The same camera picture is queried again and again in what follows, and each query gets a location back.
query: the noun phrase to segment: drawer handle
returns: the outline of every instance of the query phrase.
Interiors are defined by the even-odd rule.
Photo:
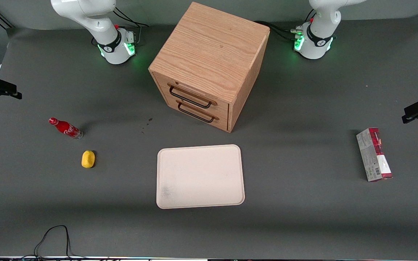
[[[213,121],[214,121],[214,119],[215,119],[215,117],[214,117],[214,116],[212,116],[212,118],[211,118],[210,120],[207,120],[207,119],[204,119],[204,118],[202,118],[202,117],[199,117],[198,115],[193,114],[193,113],[191,113],[191,112],[189,112],[189,111],[185,111],[184,109],[181,109],[181,103],[179,103],[179,111],[181,111],[181,112],[183,112],[183,113],[186,113],[186,114],[188,114],[188,115],[190,115],[190,116],[192,116],[192,117],[195,117],[195,118],[196,118],[196,119],[198,119],[198,120],[202,120],[202,121],[204,121],[205,123],[211,123],[211,122],[213,122]]]
[[[179,95],[179,94],[176,94],[176,93],[172,92],[172,90],[173,90],[173,89],[174,89],[174,86],[171,86],[171,89],[169,90],[169,91],[170,91],[170,93],[172,94],[172,96],[175,96],[175,97],[180,98],[180,99],[182,99],[182,100],[184,100],[184,101],[186,101],[186,102],[189,102],[189,103],[191,103],[191,104],[193,104],[193,105],[196,105],[196,106],[198,106],[198,107],[201,107],[202,109],[208,109],[208,108],[209,108],[209,106],[212,104],[212,102],[209,102],[206,106],[204,106],[204,105],[202,105],[202,104],[199,104],[199,103],[197,103],[197,102],[194,102],[194,101],[192,101],[192,100],[190,100],[190,99],[187,99],[187,98],[185,98],[185,97],[183,97],[183,96],[181,96],[181,95]]]

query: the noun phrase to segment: wooden drawer unit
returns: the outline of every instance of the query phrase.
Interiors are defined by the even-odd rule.
[[[231,132],[261,69],[269,32],[193,2],[149,72],[169,107]]]

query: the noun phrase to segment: green led light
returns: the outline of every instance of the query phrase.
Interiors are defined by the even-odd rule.
[[[304,36],[301,36],[299,39],[296,40],[295,49],[297,51],[301,50],[302,44],[304,43]]]
[[[133,54],[135,54],[135,46],[132,43],[123,43],[123,46],[125,46],[128,54],[130,56],[132,56]]]
[[[330,47],[332,46],[332,41],[333,41],[333,37],[330,39],[330,43],[328,44],[327,51],[330,50]]]
[[[99,51],[101,52],[101,56],[103,56],[104,57],[104,53],[103,53],[103,50],[101,50],[101,47],[98,45],[98,49],[99,49]]]

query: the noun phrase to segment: cardboard box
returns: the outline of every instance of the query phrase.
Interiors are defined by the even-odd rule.
[[[369,128],[356,136],[369,182],[393,177],[378,134],[378,128]]]

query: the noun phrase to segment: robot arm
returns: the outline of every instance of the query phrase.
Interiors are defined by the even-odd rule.
[[[309,4],[317,14],[313,22],[306,22],[292,30],[300,33],[297,36],[295,50],[308,59],[324,56],[330,49],[332,35],[341,22],[341,13],[338,9],[365,1],[367,0],[309,0]]]
[[[106,45],[117,37],[116,28],[105,14],[114,11],[115,0],[51,0],[56,13],[83,25],[98,43]]]
[[[133,32],[116,29],[106,16],[116,8],[116,0],[51,0],[51,5],[60,16],[85,27],[109,63],[121,64],[135,54]]]

